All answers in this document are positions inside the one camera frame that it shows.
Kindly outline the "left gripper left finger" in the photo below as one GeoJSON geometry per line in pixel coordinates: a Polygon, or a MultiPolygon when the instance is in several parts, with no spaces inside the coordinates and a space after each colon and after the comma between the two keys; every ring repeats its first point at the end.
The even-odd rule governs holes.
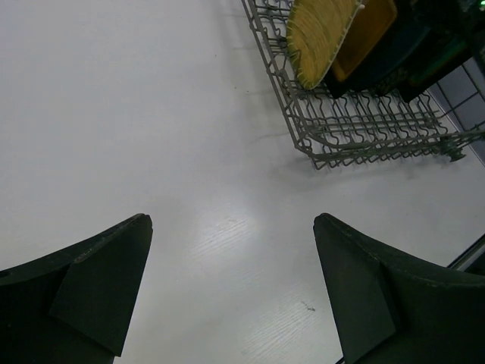
{"type": "Polygon", "coordinates": [[[152,242],[137,214],[1,272],[3,363],[112,363],[121,356],[152,242]]]}

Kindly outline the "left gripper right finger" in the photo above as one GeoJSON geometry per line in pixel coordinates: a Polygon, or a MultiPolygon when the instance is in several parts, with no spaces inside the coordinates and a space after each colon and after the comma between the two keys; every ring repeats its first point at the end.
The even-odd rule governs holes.
{"type": "Polygon", "coordinates": [[[342,362],[484,361],[483,239],[441,266],[327,213],[313,231],[342,362]]]}

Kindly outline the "black floral square plate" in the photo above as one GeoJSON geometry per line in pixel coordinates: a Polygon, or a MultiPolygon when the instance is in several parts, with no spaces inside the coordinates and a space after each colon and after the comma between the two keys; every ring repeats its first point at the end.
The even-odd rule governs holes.
{"type": "Polygon", "coordinates": [[[385,96],[391,93],[400,83],[405,81],[410,73],[411,66],[402,64],[387,74],[382,80],[377,82],[372,92],[377,96],[385,96]]]}

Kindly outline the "teal square plate black rim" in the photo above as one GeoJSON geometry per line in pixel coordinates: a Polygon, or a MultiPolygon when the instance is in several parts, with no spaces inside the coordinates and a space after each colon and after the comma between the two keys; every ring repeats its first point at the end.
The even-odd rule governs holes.
{"type": "Polygon", "coordinates": [[[430,31],[410,58],[408,73],[397,87],[400,96],[410,102],[470,57],[466,41],[430,31]]]}

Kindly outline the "dark teal blue plate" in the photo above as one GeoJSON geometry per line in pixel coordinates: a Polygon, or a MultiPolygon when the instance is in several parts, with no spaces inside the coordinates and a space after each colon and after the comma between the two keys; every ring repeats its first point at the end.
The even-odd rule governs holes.
{"type": "Polygon", "coordinates": [[[397,18],[373,48],[351,82],[351,90],[369,89],[394,71],[422,43],[430,28],[418,20],[417,1],[394,1],[397,18]]]}

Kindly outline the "yellow green striped plate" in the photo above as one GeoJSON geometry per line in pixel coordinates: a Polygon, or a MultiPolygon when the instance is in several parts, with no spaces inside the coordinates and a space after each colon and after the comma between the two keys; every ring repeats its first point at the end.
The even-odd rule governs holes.
{"type": "Polygon", "coordinates": [[[286,22],[286,47],[303,89],[314,89],[324,79],[363,7],[362,1],[354,0],[293,3],[286,22]]]}

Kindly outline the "amber square plate black rim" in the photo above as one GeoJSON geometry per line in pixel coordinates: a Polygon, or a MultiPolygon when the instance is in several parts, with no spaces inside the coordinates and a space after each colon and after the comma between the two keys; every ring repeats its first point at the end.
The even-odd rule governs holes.
{"type": "Polygon", "coordinates": [[[397,18],[394,1],[370,0],[364,1],[363,5],[324,78],[329,93],[335,99],[349,89],[358,68],[397,18]]]}

